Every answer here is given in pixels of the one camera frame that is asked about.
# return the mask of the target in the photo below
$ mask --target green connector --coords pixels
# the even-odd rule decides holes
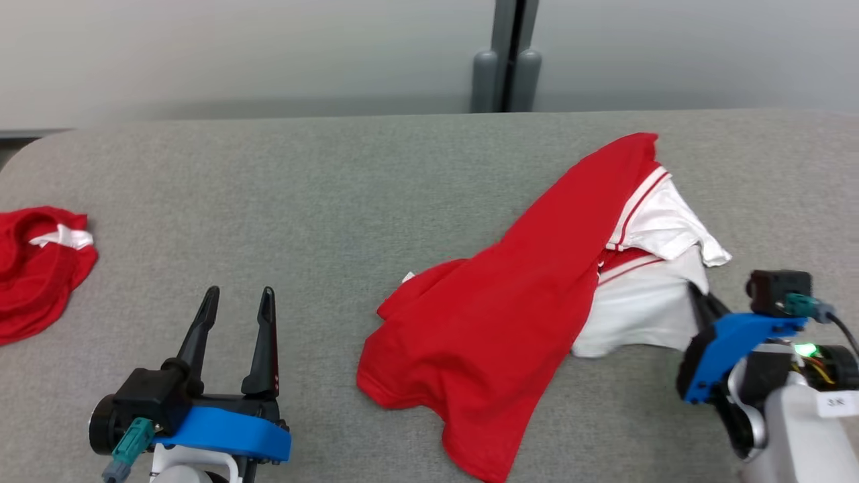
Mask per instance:
[[[814,297],[789,293],[784,298],[784,312],[794,317],[818,318],[818,301]]]
[[[113,461],[101,473],[105,483],[123,483],[128,479],[131,465],[137,457],[143,453],[155,437],[155,427],[152,421],[146,418],[134,419],[128,431],[119,440],[119,444],[113,449]]]

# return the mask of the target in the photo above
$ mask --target white wall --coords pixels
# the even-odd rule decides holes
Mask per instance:
[[[541,0],[535,111],[859,113],[857,0]]]
[[[492,0],[7,0],[0,131],[467,112]]]

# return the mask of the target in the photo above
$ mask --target white trim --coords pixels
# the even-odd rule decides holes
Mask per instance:
[[[662,259],[657,257],[656,255],[644,255],[640,258],[636,258],[635,260],[628,261],[623,265],[615,266],[613,269],[607,272],[600,273],[600,280],[608,280],[609,278],[617,277],[621,273],[628,272],[629,270],[638,268],[639,266],[647,265],[648,263],[657,260]]]
[[[620,238],[624,234],[624,225],[626,224],[626,220],[628,220],[634,213],[636,205],[638,205],[639,201],[642,201],[644,195],[648,193],[648,190],[655,186],[656,182],[660,180],[660,178],[668,173],[668,170],[663,168],[662,166],[656,167],[653,170],[653,173],[650,173],[647,178],[644,178],[642,184],[638,185],[636,191],[632,192],[632,196],[626,200],[626,204],[624,205],[624,209],[620,212],[620,218],[618,219],[618,223],[614,225],[614,231],[612,232],[612,237],[608,239],[608,243],[606,244],[606,248],[609,250],[617,250],[623,251],[623,249],[618,245],[620,243]],[[668,173],[662,181],[668,180],[671,178],[671,174]]]
[[[64,247],[80,250],[93,244],[93,236],[88,231],[71,229],[62,223],[58,223],[57,231],[45,233],[30,240],[30,245],[38,245],[39,248],[44,248],[48,243],[57,243]]]

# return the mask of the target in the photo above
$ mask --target folded red cloth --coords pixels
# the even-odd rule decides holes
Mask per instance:
[[[387,408],[423,405],[469,474],[507,479],[531,414],[588,318],[606,249],[667,172],[655,134],[573,166],[496,244],[403,283],[380,307],[357,384]],[[635,258],[644,252],[624,257]]]
[[[0,213],[0,345],[45,330],[98,253],[87,216],[51,206]]]

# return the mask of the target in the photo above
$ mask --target gray felt surface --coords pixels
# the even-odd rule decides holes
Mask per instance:
[[[661,134],[660,161],[735,255],[710,271],[726,303],[745,308],[753,268],[808,270],[859,331],[856,117],[523,113],[66,132],[9,162],[0,211],[86,212],[101,259],[60,321],[0,347],[0,480],[97,481],[107,458],[88,447],[91,409],[135,367],[176,353],[210,284],[222,287],[203,374],[213,392],[238,390],[259,295],[267,284],[277,293],[295,448],[289,464],[261,467],[259,483],[471,480],[443,453],[431,411],[385,411],[355,387],[375,308],[406,272],[493,242],[572,163],[634,131]],[[804,339],[843,341],[834,327]],[[675,393],[679,360],[646,346],[569,358],[509,481],[734,480],[714,412]],[[148,463],[132,482],[147,480]]]

